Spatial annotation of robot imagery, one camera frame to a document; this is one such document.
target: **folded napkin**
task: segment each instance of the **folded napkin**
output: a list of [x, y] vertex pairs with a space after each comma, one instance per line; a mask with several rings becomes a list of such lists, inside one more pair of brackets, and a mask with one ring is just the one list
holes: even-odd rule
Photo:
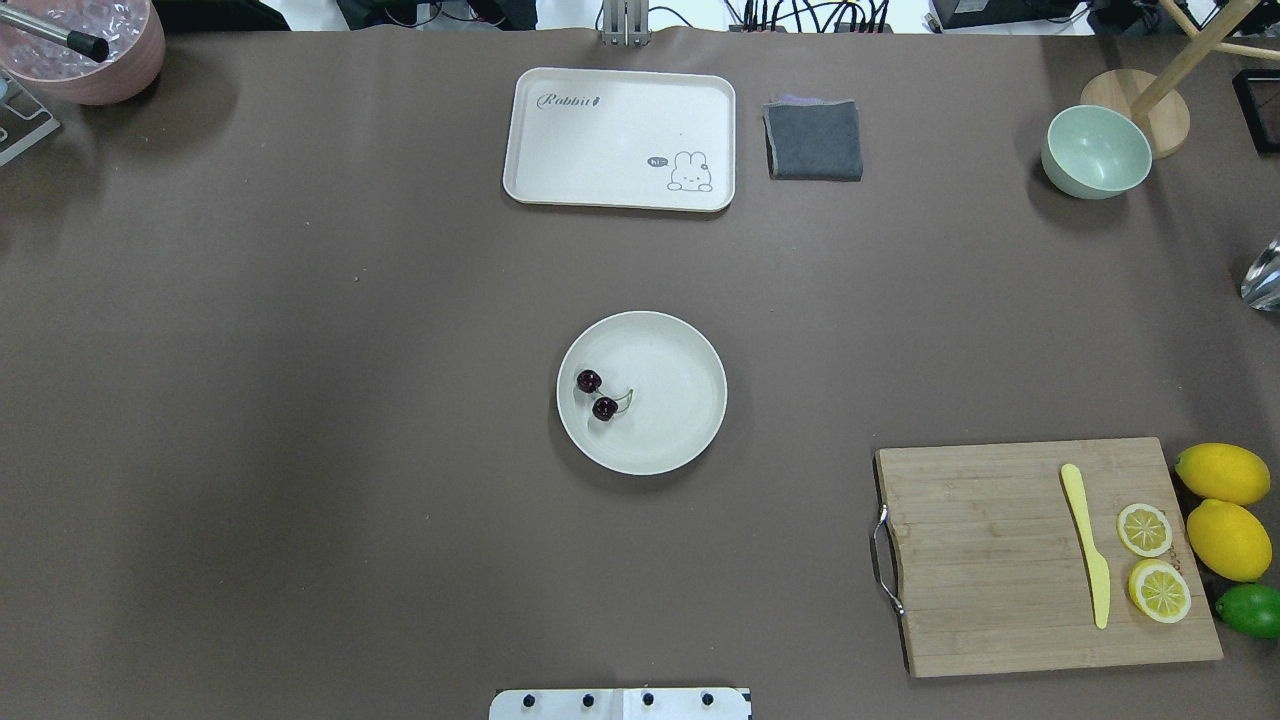
[[863, 179], [858, 105], [783, 95], [764, 105], [769, 173], [778, 179]]

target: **ice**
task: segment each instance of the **ice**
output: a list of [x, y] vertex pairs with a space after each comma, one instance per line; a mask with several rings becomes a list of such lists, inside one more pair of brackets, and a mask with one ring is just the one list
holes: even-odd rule
[[[32, 12], [31, 8], [24, 8], [20, 0], [10, 4]], [[104, 63], [95, 63], [79, 53], [15, 28], [0, 27], [4, 65], [19, 74], [38, 79], [68, 79], [87, 74], [114, 61], [122, 50], [137, 42], [147, 19], [146, 10], [140, 8], [129, 3], [74, 0], [67, 8], [52, 8], [44, 13], [46, 18], [63, 27], [106, 38], [110, 51]]]

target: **cutting board handle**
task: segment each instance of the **cutting board handle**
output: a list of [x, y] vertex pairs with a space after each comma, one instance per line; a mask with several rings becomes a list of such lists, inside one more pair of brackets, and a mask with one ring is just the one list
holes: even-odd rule
[[876, 538], [879, 537], [881, 528], [884, 528], [886, 532], [888, 530], [888, 505], [881, 505], [879, 519], [876, 520], [874, 525], [872, 525], [872, 571], [876, 573], [876, 582], [879, 583], [881, 589], [884, 591], [890, 602], [893, 603], [893, 610], [897, 611], [897, 616], [901, 618], [902, 615], [906, 615], [906, 609], [902, 607], [902, 601], [897, 598], [897, 594], [888, 589], [888, 585], [884, 583], [884, 577], [881, 574], [879, 569], [879, 542], [877, 542]]

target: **cutting board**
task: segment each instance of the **cutting board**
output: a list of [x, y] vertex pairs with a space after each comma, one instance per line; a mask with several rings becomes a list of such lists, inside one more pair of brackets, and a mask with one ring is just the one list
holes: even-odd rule
[[[1084, 475], [1094, 542], [1111, 570], [1103, 630], [1093, 625], [1059, 477], [1065, 462]], [[1158, 439], [887, 448], [876, 454], [876, 474], [913, 676], [1222, 657]], [[1162, 559], [1192, 591], [1179, 623], [1151, 620], [1129, 601], [1129, 571], [1142, 559], [1121, 543], [1116, 516], [1133, 502], [1161, 509], [1174, 528]]]

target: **wooden pole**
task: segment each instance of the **wooden pole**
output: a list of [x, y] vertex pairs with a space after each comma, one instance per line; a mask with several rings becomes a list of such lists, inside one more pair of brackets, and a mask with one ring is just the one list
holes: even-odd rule
[[1169, 91], [1178, 87], [1178, 83], [1187, 77], [1206, 55], [1213, 51], [1219, 42], [1224, 37], [1231, 35], [1235, 26], [1240, 24], [1254, 8], [1258, 6], [1261, 0], [1231, 0], [1225, 8], [1219, 10], [1217, 17], [1210, 22], [1204, 31], [1198, 33], [1183, 47], [1183, 51], [1174, 58], [1172, 63], [1165, 68], [1165, 72], [1156, 76], [1156, 79], [1147, 86], [1147, 90], [1142, 91], [1142, 95], [1134, 100], [1129, 109], [1129, 117], [1134, 122], [1144, 120], [1147, 113], [1160, 102]]
[[[1160, 0], [1160, 6], [1164, 8], [1166, 13], [1169, 13], [1169, 17], [1172, 18], [1175, 23], [1178, 23], [1178, 27], [1183, 28], [1183, 32], [1187, 33], [1187, 37], [1196, 37], [1197, 35], [1199, 35], [1199, 29], [1197, 29], [1196, 24], [1192, 23], [1190, 18], [1187, 17], [1187, 13], [1184, 13], [1183, 9], [1174, 3], [1174, 0]], [[1219, 42], [1217, 45], [1213, 46], [1213, 50], [1217, 50], [1219, 53], [1230, 53], [1233, 55], [1258, 58], [1262, 60], [1280, 61], [1280, 50], [1251, 47], [1248, 45], [1234, 45], [1231, 42]]]

